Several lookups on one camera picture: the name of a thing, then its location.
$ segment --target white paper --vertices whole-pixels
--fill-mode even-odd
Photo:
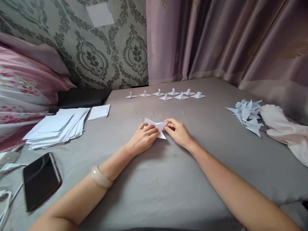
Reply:
[[[176,96],[176,97],[173,97],[173,98],[177,98],[177,99],[187,99],[187,98],[189,98],[189,97],[187,97],[187,96],[184,96],[183,95],[184,93],[183,92],[181,92],[181,94],[179,94],[178,96]]]
[[[160,92],[160,89],[158,89],[158,92],[153,93],[152,95],[161,96],[161,95],[163,95],[163,93],[161,93],[161,92]]]
[[[204,95],[201,95],[201,91],[197,91],[197,94],[191,96],[190,98],[203,98],[205,97]]]
[[[132,95],[132,92],[130,91],[129,96],[126,96],[125,98],[134,98],[134,97],[137,97],[137,96]]]
[[[155,123],[155,122],[149,120],[148,118],[145,118],[145,119],[144,119],[144,122],[145,122],[145,123],[148,123],[148,124],[155,125],[155,127],[156,127],[156,128],[158,129],[158,131],[160,132],[160,135],[158,136],[158,138],[166,139],[165,135],[163,134],[163,129],[164,129],[164,127],[166,126],[166,124],[167,124],[168,122]]]
[[[247,101],[243,99],[241,102],[235,104],[235,108],[226,107],[226,109],[234,113],[233,115],[237,117],[241,124],[245,124],[248,130],[257,134],[259,137],[261,137],[259,132],[260,127],[264,126],[257,121],[261,119],[261,117],[258,116],[259,108],[261,107],[259,105],[260,102],[262,102],[262,100],[253,102],[252,100]]]
[[[163,97],[158,98],[158,99],[169,100],[169,99],[172,99],[172,97],[169,97],[169,96],[167,96],[167,94],[165,94]]]
[[[252,100],[247,104],[247,110],[251,111],[252,110]]]
[[[190,88],[188,88],[187,91],[183,92],[184,95],[194,95],[195,93],[190,91]]]
[[[243,121],[247,122],[248,117],[250,116],[250,112],[246,109],[246,104],[242,104],[241,116]]]
[[[250,125],[250,126],[247,126],[246,129],[248,129],[249,131],[257,134],[257,136],[261,138],[261,135],[260,135],[260,132],[259,132],[260,127],[261,127],[261,124]]]
[[[179,92],[175,92],[175,89],[172,88],[172,92],[167,93],[167,95],[178,95]]]
[[[235,113],[235,114],[233,114],[233,115],[235,115],[235,116],[237,117],[237,119],[241,122],[241,124],[243,125],[243,119],[242,119],[242,117],[241,117],[241,114]]]
[[[142,97],[147,97],[147,96],[151,96],[150,94],[147,93],[147,91],[145,90],[143,94],[141,94],[140,96]]]
[[[235,114],[239,112],[239,109],[237,108],[230,108],[230,107],[225,107],[225,108],[228,109],[229,111],[232,111]]]
[[[86,6],[86,10],[94,27],[110,25],[114,23],[108,3],[99,3]]]
[[[84,120],[89,110],[90,108],[60,109],[56,115],[53,115],[53,118],[44,118],[23,139],[27,139],[29,149],[64,144],[82,135]]]
[[[88,121],[94,120],[94,119],[97,119],[97,118],[107,117],[108,113],[109,113],[109,109],[110,109],[110,104],[92,107],[90,115],[88,117]]]

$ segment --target mattress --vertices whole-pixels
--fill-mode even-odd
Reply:
[[[157,96],[125,98],[133,95],[201,91],[207,97],[159,100]],[[65,145],[45,150],[21,151],[19,163],[31,163],[46,152],[56,158],[62,186],[33,213],[26,213],[23,190],[15,199],[7,230],[27,230],[93,165],[99,165],[135,133],[148,118],[162,122],[175,118],[183,122],[192,137],[222,163],[251,183],[274,203],[308,199],[308,168],[286,145],[262,128],[261,138],[247,130],[232,112],[242,99],[260,100],[219,78],[165,83],[145,88],[114,90],[107,118],[86,121],[84,134]],[[194,158],[164,132],[146,152],[134,158],[115,180],[105,197],[81,224],[80,230],[124,230],[132,228],[181,228],[194,230],[240,230]],[[21,169],[5,175],[0,186],[15,191],[22,182]]]

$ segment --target bracelet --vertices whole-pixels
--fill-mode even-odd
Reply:
[[[106,189],[109,189],[112,186],[112,181],[108,180],[103,174],[98,170],[97,166],[93,166],[91,169],[91,176],[95,183],[99,186],[103,186]]]

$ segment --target wall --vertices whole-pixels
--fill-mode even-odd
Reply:
[[[146,2],[109,0],[115,23],[95,28],[85,9],[107,0],[0,0],[0,31],[57,49],[82,88],[148,83]]]

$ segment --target smartphone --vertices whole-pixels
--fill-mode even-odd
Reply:
[[[22,177],[27,212],[35,210],[62,184],[55,157],[51,152],[26,166]]]

